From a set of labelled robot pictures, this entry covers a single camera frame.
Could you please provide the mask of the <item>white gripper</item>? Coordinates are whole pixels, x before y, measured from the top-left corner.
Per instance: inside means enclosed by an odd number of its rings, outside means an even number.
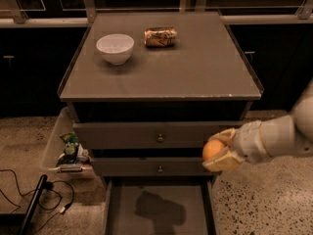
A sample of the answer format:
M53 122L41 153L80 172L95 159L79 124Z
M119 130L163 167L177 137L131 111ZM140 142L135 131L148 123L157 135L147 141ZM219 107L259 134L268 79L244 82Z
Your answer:
M211 159L202 163L202 166L211 171L233 170L239 167L244 161L251 164L261 164L272 160L267 153L261 139L261 124L260 120L245 123L238 128L228 128L221 132L212 135L211 140L218 140L225 146L234 148L223 149Z

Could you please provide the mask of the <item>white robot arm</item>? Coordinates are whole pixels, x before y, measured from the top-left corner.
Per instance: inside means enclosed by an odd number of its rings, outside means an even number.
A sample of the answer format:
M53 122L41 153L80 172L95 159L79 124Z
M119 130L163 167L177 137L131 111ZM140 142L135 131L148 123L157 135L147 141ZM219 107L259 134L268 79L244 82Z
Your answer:
M313 79L286 116L226 129L211 136L204 147L213 141L223 147L203 160L202 166L211 172L232 170L243 163L267 163L282 156L312 157Z

